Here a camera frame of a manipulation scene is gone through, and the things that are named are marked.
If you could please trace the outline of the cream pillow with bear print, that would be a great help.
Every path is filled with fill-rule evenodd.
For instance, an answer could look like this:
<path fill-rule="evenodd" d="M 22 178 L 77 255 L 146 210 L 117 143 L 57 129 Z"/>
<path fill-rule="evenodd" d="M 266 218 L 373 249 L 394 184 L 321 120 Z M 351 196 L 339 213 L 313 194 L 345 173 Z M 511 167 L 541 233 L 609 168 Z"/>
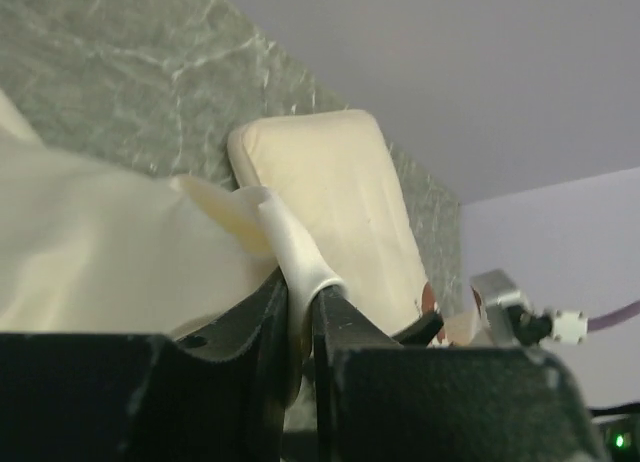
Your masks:
<path fill-rule="evenodd" d="M 373 116 L 346 110 L 256 120 L 228 137 L 239 186 L 274 190 L 388 335 L 438 308 L 401 186 Z"/>

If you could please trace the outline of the cream satin pillowcase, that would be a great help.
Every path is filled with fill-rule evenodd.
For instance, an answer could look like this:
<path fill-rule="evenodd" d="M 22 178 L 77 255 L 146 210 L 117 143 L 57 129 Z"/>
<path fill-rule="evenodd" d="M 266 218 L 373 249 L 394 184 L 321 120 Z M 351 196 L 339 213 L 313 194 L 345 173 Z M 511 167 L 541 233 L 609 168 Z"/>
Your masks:
<path fill-rule="evenodd" d="M 1 328 L 180 338 L 275 270 L 288 295 L 288 395 L 311 352 L 310 305 L 342 279 L 282 199 L 154 179 L 51 148 L 1 101 Z"/>

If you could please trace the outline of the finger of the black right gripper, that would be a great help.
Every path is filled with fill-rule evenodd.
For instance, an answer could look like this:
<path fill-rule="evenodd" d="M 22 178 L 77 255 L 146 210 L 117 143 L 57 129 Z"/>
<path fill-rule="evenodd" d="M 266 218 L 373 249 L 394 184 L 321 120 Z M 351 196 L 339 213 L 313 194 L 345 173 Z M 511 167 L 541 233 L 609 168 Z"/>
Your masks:
<path fill-rule="evenodd" d="M 442 315 L 437 310 L 428 311 L 412 325 L 395 334 L 393 339 L 402 345 L 440 344 L 445 339 Z"/>

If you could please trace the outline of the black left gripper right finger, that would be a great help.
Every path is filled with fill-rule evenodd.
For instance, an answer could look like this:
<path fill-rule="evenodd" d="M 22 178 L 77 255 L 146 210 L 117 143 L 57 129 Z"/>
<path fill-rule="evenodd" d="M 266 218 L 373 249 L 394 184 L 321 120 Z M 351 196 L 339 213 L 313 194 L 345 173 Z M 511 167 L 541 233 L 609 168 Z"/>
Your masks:
<path fill-rule="evenodd" d="M 333 287 L 312 310 L 321 460 L 608 459 L 552 354 L 403 346 Z"/>

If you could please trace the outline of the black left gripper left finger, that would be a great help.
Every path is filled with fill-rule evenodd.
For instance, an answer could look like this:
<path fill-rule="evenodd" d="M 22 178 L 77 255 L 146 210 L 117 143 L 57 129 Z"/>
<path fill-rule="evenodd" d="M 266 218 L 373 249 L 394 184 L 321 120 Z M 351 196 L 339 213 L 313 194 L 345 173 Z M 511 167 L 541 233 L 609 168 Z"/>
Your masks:
<path fill-rule="evenodd" d="M 275 461 L 287 378 L 287 287 L 275 272 L 179 340 L 1 337 L 5 461 Z"/>

